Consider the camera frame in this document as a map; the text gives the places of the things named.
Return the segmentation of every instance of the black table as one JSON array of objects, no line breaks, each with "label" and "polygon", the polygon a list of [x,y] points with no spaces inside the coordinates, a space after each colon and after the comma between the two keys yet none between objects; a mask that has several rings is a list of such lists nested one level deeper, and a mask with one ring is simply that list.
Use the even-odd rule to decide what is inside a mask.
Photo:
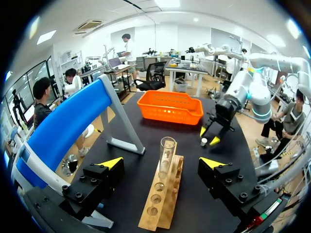
[{"label": "black table", "polygon": [[[200,129],[205,114],[197,126],[168,123],[143,119],[137,101],[143,93],[136,93],[125,105],[124,109],[136,133],[146,147],[143,156],[108,146],[102,136],[99,136],[82,162],[75,180],[82,174],[82,168],[89,163],[101,163],[117,157],[124,158],[125,175],[115,189],[113,195],[103,200],[103,209],[97,209],[101,214],[114,221],[112,229],[103,231],[116,233],[147,232],[138,227],[149,189],[159,161],[160,140],[165,136],[177,141],[176,154],[184,156],[184,167],[178,193],[176,208],[170,228],[172,233],[233,232],[240,220],[233,217],[220,200],[215,200],[197,174],[200,157],[209,158],[221,163],[232,162],[241,168],[241,174],[250,180],[256,180],[255,169],[250,151],[243,132],[234,118],[232,126],[235,132],[227,132],[220,143],[213,147],[200,146]],[[215,102],[200,99],[204,112],[211,111]],[[117,117],[110,122],[113,137],[128,141],[128,136],[122,131],[121,122]],[[206,137],[209,142],[221,126],[214,123]]]}]

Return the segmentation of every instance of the wooden test tube rack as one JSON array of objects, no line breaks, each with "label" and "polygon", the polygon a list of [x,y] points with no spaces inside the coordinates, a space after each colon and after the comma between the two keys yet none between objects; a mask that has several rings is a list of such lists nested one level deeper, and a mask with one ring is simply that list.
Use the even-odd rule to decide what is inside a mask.
[{"label": "wooden test tube rack", "polygon": [[159,178],[158,163],[138,227],[156,231],[157,227],[169,229],[176,205],[184,157],[173,153],[169,172],[165,179]]}]

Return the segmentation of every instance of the blue padded arm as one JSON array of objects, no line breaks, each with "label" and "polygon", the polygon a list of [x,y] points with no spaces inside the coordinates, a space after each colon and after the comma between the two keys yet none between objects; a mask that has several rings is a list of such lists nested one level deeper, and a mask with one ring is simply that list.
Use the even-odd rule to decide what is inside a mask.
[{"label": "blue padded arm", "polygon": [[[28,140],[29,146],[55,171],[83,130],[110,104],[111,99],[103,82],[94,81],[50,113]],[[24,177],[33,186],[44,187],[45,183],[22,163],[24,162],[19,159],[17,168]]]}]

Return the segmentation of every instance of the ceiling light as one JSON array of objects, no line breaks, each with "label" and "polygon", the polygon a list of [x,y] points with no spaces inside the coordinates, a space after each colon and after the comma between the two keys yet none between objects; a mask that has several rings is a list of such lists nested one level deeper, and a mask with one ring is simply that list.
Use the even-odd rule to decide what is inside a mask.
[{"label": "ceiling light", "polygon": [[290,31],[292,36],[297,39],[299,37],[300,31],[299,28],[297,27],[296,23],[289,19],[287,22],[287,29]]},{"label": "ceiling light", "polygon": [[5,76],[5,81],[7,81],[7,80],[8,80],[8,78],[10,78],[10,77],[11,77],[12,73],[13,73],[13,72],[11,72],[11,71],[8,71],[8,72],[6,73],[6,76]]},{"label": "ceiling light", "polygon": [[310,53],[309,53],[307,47],[306,46],[302,46],[302,47],[305,50],[305,52],[306,52],[307,56],[309,57],[309,59],[311,59],[311,56],[310,56]]},{"label": "ceiling light", "polygon": [[163,8],[180,7],[180,1],[179,0],[155,0],[155,3],[160,8],[161,7],[163,7]]},{"label": "ceiling light", "polygon": [[284,41],[280,37],[278,37],[277,35],[268,35],[267,38],[275,46],[278,46],[278,47],[285,47],[286,46]]},{"label": "ceiling light", "polygon": [[55,32],[56,32],[56,30],[41,35],[38,39],[37,45],[41,44],[44,41],[51,39]]},{"label": "ceiling light", "polygon": [[30,26],[29,39],[31,39],[37,31],[40,17],[37,17]]}]

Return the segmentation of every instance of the yellow triangular bracket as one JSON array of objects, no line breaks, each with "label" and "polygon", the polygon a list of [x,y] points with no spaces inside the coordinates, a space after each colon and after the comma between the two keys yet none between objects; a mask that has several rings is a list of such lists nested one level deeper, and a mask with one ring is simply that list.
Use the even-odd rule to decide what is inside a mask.
[{"label": "yellow triangular bracket", "polygon": [[202,137],[202,135],[204,134],[205,130],[206,130],[206,128],[202,126],[201,127],[201,132],[200,132],[200,137]]},{"label": "yellow triangular bracket", "polygon": [[109,160],[109,161],[107,161],[107,162],[103,162],[103,163],[97,164],[97,165],[104,165],[104,166],[108,167],[109,170],[110,170],[110,169],[113,168],[113,166],[114,166],[118,161],[120,161],[121,159],[123,159],[123,158],[120,157],[120,158],[113,159],[113,160]]},{"label": "yellow triangular bracket", "polygon": [[217,167],[219,165],[223,165],[223,166],[226,165],[226,164],[222,164],[222,163],[216,162],[214,160],[206,159],[203,157],[200,157],[200,159],[202,159],[203,162],[206,163],[213,170],[214,170],[214,167]]},{"label": "yellow triangular bracket", "polygon": [[214,137],[214,139],[211,141],[210,145],[213,146],[219,142],[220,142],[220,139],[218,137]]}]

